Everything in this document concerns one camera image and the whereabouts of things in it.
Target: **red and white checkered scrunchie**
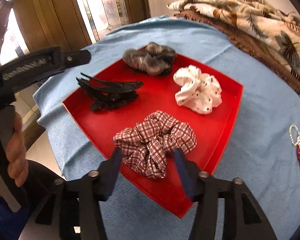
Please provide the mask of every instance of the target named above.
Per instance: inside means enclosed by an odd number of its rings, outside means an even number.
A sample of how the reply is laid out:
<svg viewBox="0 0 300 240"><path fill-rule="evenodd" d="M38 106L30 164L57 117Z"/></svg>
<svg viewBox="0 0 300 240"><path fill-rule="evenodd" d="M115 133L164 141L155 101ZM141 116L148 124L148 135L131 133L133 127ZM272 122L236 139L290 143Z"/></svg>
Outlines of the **red and white checkered scrunchie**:
<svg viewBox="0 0 300 240"><path fill-rule="evenodd" d="M185 154L197 145L197 137L188 123L163 111L149 114L135 128L125 128L113 137L122 150L122 162L148 178L166 176L167 158L181 148Z"/></svg>

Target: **blue clothing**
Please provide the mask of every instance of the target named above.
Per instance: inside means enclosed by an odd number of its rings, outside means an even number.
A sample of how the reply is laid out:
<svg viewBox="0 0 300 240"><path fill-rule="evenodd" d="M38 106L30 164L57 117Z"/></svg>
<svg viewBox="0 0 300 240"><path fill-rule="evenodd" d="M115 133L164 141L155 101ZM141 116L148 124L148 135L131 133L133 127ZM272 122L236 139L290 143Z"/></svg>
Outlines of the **blue clothing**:
<svg viewBox="0 0 300 240"><path fill-rule="evenodd" d="M6 240L18 240L28 218L28 208L21 208L14 213L0 197L0 231Z"/></svg>

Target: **screw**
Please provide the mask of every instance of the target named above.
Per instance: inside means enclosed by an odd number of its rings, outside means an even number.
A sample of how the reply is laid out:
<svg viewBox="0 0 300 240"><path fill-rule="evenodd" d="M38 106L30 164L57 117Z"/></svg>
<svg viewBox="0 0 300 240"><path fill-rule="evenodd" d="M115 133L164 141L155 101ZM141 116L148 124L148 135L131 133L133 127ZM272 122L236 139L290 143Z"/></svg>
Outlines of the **screw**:
<svg viewBox="0 0 300 240"><path fill-rule="evenodd" d="M56 185L61 185L63 182L64 182L63 179L55 179L54 180L54 184L56 184Z"/></svg>
<svg viewBox="0 0 300 240"><path fill-rule="evenodd" d="M243 183L243 179L240 179L240 178L234 178L234 179L233 179L233 182L234 182L235 184L241 185L241 184Z"/></svg>
<svg viewBox="0 0 300 240"><path fill-rule="evenodd" d="M209 173L207 173L206 171L199 172L199 177L201 177L201 178L207 178L209 176L210 176Z"/></svg>
<svg viewBox="0 0 300 240"><path fill-rule="evenodd" d="M89 177L97 177L97 176L99 176L99 171L90 171L88 173L88 176Z"/></svg>

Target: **finger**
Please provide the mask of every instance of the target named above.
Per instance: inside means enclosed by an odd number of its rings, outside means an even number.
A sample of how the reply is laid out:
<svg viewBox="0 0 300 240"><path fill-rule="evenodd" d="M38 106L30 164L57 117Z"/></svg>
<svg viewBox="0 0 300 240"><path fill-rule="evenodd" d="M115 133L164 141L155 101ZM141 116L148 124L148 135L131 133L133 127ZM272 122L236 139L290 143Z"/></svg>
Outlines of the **finger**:
<svg viewBox="0 0 300 240"><path fill-rule="evenodd" d="M19 157L12 163L8 165L8 174L10 178L15 179L22 171L26 162L26 149L23 148L20 152Z"/></svg>
<svg viewBox="0 0 300 240"><path fill-rule="evenodd" d="M22 118L20 114L17 112L15 113L14 119L13 119L13 128L15 131L20 132L22 130Z"/></svg>
<svg viewBox="0 0 300 240"><path fill-rule="evenodd" d="M19 157L19 153L23 147L23 136L20 132L15 131L6 147L7 160L11 163L14 162Z"/></svg>
<svg viewBox="0 0 300 240"><path fill-rule="evenodd" d="M21 187L24 184L24 182L28 177L28 173L29 173L29 166L28 166L28 162L26 161L22 171L14 180L14 183L16 184L17 187Z"/></svg>

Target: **beige blanket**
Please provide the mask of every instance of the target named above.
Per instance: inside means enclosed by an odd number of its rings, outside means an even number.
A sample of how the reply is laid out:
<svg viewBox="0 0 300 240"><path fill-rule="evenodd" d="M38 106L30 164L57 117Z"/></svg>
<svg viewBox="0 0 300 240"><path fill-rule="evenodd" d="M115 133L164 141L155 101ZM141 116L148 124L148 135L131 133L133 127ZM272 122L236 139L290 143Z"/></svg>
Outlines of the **beige blanket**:
<svg viewBox="0 0 300 240"><path fill-rule="evenodd" d="M180 0L169 9L195 9L224 21L262 42L269 53L300 82L300 17L285 14L266 0Z"/></svg>

